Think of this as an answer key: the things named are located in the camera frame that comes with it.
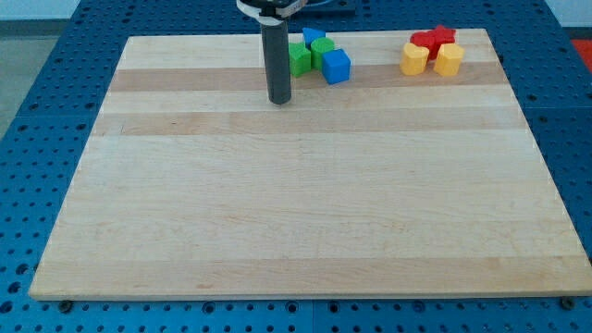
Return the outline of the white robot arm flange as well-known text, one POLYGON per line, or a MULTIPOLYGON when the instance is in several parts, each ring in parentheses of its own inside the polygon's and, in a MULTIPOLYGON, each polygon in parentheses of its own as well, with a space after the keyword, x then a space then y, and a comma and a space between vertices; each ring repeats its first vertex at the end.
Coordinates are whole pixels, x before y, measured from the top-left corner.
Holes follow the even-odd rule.
POLYGON ((266 26, 277 26, 302 10, 307 0, 236 0, 237 9, 266 26))

